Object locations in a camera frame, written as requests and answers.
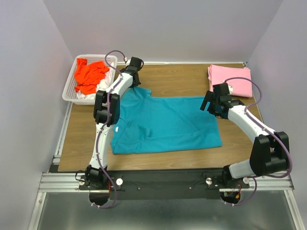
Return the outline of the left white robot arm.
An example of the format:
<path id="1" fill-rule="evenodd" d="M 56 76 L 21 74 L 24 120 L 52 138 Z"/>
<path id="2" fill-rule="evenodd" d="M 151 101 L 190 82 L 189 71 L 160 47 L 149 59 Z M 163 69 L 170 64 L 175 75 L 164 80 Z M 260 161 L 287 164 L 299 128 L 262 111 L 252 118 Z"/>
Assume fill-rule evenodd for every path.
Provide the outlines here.
<path id="1" fill-rule="evenodd" d="M 102 189 L 111 181 L 106 175 L 107 149 L 113 126 L 120 117 L 120 98 L 128 88 L 140 85 L 139 71 L 144 65 L 143 60 L 132 57 L 122 70 L 117 70 L 118 78 L 104 91 L 95 96 L 94 119 L 96 135 L 94 150 L 85 169 L 85 184 L 95 189 Z"/>

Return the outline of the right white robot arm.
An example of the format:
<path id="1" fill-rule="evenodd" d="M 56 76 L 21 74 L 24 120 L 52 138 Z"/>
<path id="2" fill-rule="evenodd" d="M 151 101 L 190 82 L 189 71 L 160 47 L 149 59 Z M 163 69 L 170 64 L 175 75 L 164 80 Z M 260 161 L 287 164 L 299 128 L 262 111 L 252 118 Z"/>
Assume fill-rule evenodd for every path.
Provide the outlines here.
<path id="1" fill-rule="evenodd" d="M 250 113 L 239 99 L 233 99 L 227 83 L 213 86 L 207 91 L 200 109 L 237 125 L 253 143 L 250 158 L 227 165 L 219 177 L 223 186 L 230 188 L 245 177 L 274 177 L 284 171 L 287 176 L 293 167 L 289 151 L 289 137 L 264 125 Z"/>

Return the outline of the teal polo shirt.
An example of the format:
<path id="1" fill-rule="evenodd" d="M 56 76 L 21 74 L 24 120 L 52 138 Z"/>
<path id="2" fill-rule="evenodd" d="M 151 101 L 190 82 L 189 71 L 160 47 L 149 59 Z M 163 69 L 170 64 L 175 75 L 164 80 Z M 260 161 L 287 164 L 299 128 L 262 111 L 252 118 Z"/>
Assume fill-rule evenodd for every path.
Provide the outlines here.
<path id="1" fill-rule="evenodd" d="M 113 154 L 157 153 L 222 146 L 217 119 L 200 110 L 203 97 L 153 97 L 129 89 L 111 140 Z"/>

